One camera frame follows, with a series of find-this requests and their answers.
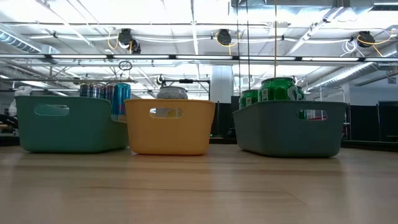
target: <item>bin handle cutout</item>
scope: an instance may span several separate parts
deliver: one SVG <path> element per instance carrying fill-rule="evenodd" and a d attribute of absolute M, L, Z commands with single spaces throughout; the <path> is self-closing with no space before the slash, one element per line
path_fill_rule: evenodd
<path fill-rule="evenodd" d="M 69 115 L 69 107 L 67 105 L 37 105 L 35 114 L 39 116 L 67 116 Z"/>
<path fill-rule="evenodd" d="M 152 118 L 181 118 L 183 112 L 180 108 L 151 108 L 149 116 Z"/>
<path fill-rule="evenodd" d="M 297 110 L 296 117 L 308 121 L 325 121 L 328 113 L 324 110 Z"/>

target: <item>green can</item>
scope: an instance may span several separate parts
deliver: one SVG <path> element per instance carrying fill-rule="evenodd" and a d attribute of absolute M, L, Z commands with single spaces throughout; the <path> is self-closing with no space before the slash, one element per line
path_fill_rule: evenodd
<path fill-rule="evenodd" d="M 239 109 L 243 109 L 258 102 L 259 90 L 245 90 L 242 92 L 242 96 L 239 99 Z"/>
<path fill-rule="evenodd" d="M 305 100 L 304 91 L 301 86 L 297 87 L 297 100 Z M 297 116 L 299 119 L 307 119 L 307 111 L 299 110 Z"/>
<path fill-rule="evenodd" d="M 297 87 L 293 78 L 268 78 L 261 82 L 259 101 L 297 100 Z"/>

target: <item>teal plastic bin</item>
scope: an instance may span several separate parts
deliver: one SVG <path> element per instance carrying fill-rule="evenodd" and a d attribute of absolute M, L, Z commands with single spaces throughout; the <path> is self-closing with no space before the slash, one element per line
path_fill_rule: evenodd
<path fill-rule="evenodd" d="M 264 101 L 233 113 L 238 146 L 271 157 L 331 157 L 340 151 L 346 103 Z M 300 119 L 302 110 L 324 120 Z"/>
<path fill-rule="evenodd" d="M 127 124 L 111 120 L 108 100 L 17 96 L 21 146 L 29 152 L 96 153 L 128 146 Z"/>

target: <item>plastic bin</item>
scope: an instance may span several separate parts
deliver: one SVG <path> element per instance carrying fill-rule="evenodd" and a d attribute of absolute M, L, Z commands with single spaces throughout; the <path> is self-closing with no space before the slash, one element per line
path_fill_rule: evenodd
<path fill-rule="evenodd" d="M 139 154 L 202 155 L 209 148 L 215 104 L 203 100 L 126 100 L 130 150 Z M 154 108 L 178 108 L 178 118 Z"/>
<path fill-rule="evenodd" d="M 238 146 L 271 157 L 331 157 L 338 154 L 346 103 L 258 102 L 233 113 Z M 299 110 L 326 111 L 325 120 L 299 119 Z"/>
<path fill-rule="evenodd" d="M 17 96 L 19 138 L 29 152 L 94 153 L 128 146 L 127 124 L 111 120 L 108 100 Z"/>

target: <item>wooden table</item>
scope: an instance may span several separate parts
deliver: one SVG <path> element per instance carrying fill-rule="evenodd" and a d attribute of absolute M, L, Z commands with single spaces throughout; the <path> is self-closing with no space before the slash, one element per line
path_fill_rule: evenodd
<path fill-rule="evenodd" d="M 398 154 L 277 159 L 28 154 L 0 148 L 1 223 L 398 223 Z"/>

